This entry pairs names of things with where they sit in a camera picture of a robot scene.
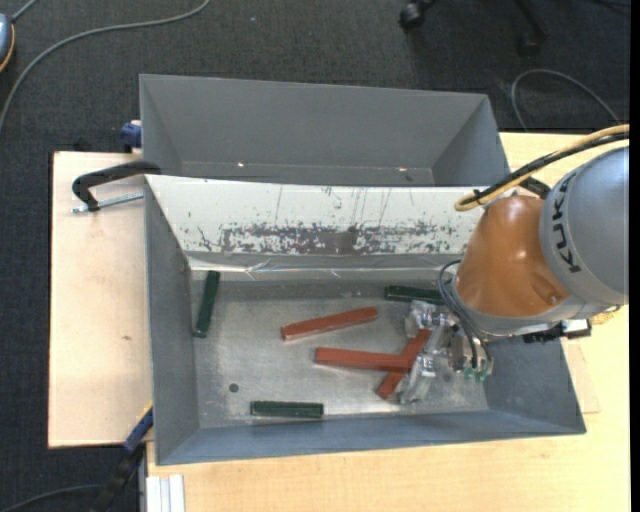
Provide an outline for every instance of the wooden table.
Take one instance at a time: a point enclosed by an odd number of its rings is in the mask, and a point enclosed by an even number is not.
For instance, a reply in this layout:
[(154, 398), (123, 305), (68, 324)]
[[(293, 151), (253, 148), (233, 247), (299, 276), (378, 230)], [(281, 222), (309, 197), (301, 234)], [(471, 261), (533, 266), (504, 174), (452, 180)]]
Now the wooden table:
[[(502, 134), (512, 167), (575, 136)], [(555, 182), (602, 149), (539, 173)], [(135, 155), (57, 153), (52, 222), (49, 446), (121, 443), (151, 398), (142, 202), (69, 212), (71, 182)], [(103, 186), (104, 197), (139, 180)], [(189, 512), (630, 509), (628, 308), (565, 344), (586, 414), (582, 436), (162, 466)]]

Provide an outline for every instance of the chair wheel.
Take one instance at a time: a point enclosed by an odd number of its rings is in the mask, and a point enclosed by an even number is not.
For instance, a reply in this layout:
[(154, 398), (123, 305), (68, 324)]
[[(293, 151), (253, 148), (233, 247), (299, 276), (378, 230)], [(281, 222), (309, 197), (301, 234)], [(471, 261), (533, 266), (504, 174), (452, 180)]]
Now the chair wheel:
[(532, 34), (525, 33), (518, 36), (518, 55), (520, 57), (533, 57), (540, 53), (542, 45)]
[(398, 23), (405, 31), (418, 28), (424, 23), (424, 9), (414, 2), (408, 4), (400, 11)]

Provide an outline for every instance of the yellow cable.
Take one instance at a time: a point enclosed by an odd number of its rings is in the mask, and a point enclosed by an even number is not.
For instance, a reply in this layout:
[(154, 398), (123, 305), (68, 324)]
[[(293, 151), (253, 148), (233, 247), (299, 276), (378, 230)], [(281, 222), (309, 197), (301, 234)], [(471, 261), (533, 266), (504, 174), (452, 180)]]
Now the yellow cable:
[[(557, 154), (563, 153), (565, 151), (571, 151), (572, 149), (575, 149), (576, 147), (587, 145), (590, 142), (594, 142), (594, 141), (596, 141), (598, 139), (601, 139), (603, 137), (610, 137), (612, 135), (618, 135), (620, 133), (626, 133), (628, 131), (629, 131), (629, 125), (628, 124), (622, 124), (622, 125), (619, 125), (619, 126), (612, 126), (611, 128), (605, 128), (604, 130), (599, 130), (599, 131), (594, 132), (594, 133), (592, 133), (590, 135), (582, 137), (582, 138), (578, 139), (577, 141), (572, 142), (571, 144), (569, 144), (569, 145), (567, 145), (567, 146), (565, 146), (565, 147), (563, 147), (561, 149), (558, 149), (557, 151), (554, 151), (549, 156), (557, 155)], [(497, 188), (496, 190), (494, 190), (490, 194), (487, 194), (484, 197), (476, 199), (476, 195), (475, 194), (467, 194), (466, 196), (464, 196), (464, 197), (458, 199), (458, 201), (456, 201), (455, 209), (456, 209), (456, 211), (459, 211), (459, 212), (466, 212), (468, 210), (472, 210), (473, 208), (477, 208), (478, 206), (485, 205), (485, 204), (493, 201), (496, 197), (504, 194), (504, 192), (506, 192), (507, 190), (518, 186), (524, 180), (526, 180), (529, 177), (533, 176), (535, 173), (537, 173), (541, 169), (544, 169), (545, 167), (546, 167), (546, 165), (540, 166), (537, 169), (533, 169), (532, 171), (530, 171), (530, 172), (528, 172), (526, 174), (523, 174), (522, 176), (519, 176), (518, 178), (514, 178), (512, 181), (509, 181), (509, 182), (505, 183), (504, 185), (502, 185), (501, 187)]]

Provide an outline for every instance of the dark gray carpet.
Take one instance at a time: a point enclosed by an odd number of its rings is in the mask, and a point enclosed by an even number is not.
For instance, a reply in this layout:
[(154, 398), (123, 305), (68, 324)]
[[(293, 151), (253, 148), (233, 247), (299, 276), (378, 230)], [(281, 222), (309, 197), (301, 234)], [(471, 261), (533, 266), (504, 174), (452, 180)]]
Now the dark gray carpet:
[[(41, 0), (18, 22), (0, 103), (54, 42), (198, 3)], [(531, 59), (515, 52), (526, 23), (509, 0), (443, 0), (409, 36), (397, 25), (403, 0), (213, 0), (189, 21), (97, 36), (39, 65), (0, 134), (0, 510), (58, 487), (105, 482), (119, 456), (113, 447), (46, 448), (51, 150), (122, 151), (118, 131), (139, 116), (142, 72), (484, 92), (499, 127), (511, 130), (519, 129), (511, 82), (543, 67), (580, 80), (628, 119), (630, 9), (592, 0), (535, 3), (551, 36)], [(0, 11), (21, 5), (3, 1)], [(532, 129), (586, 132), (612, 123), (586, 94), (555, 78), (527, 78), (519, 98)], [(86, 414), (99, 414), (99, 404)], [(30, 510), (85, 510), (89, 501), (66, 497)], [(135, 492), (118, 507), (133, 510)]]

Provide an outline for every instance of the red wooden block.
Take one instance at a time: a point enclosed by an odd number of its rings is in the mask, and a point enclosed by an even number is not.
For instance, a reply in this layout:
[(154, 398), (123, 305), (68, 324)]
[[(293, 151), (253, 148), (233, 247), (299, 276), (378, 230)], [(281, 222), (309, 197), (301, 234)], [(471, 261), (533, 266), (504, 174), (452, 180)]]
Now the red wooden block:
[(344, 368), (359, 368), (361, 370), (401, 370), (406, 372), (411, 369), (413, 358), (398, 354), (318, 347), (316, 349), (315, 362)]
[(374, 307), (353, 309), (320, 318), (312, 318), (304, 322), (285, 325), (280, 329), (284, 341), (297, 340), (312, 334), (329, 332), (352, 325), (371, 322), (378, 318), (378, 310)]
[[(415, 360), (415, 358), (418, 356), (418, 353), (420, 352), (420, 349), (424, 346), (430, 335), (431, 331), (427, 329), (421, 329), (420, 331), (418, 331), (416, 337), (413, 338), (409, 343), (407, 343), (407, 346), (402, 351), (402, 355)], [(395, 370), (389, 372), (380, 386), (378, 386), (376, 394), (379, 397), (384, 398), (385, 400), (389, 398), (391, 393), (393, 393), (398, 387), (398, 384), (400, 384), (400, 381), (402, 380), (402, 377), (405, 373), (406, 372), (403, 370)]]

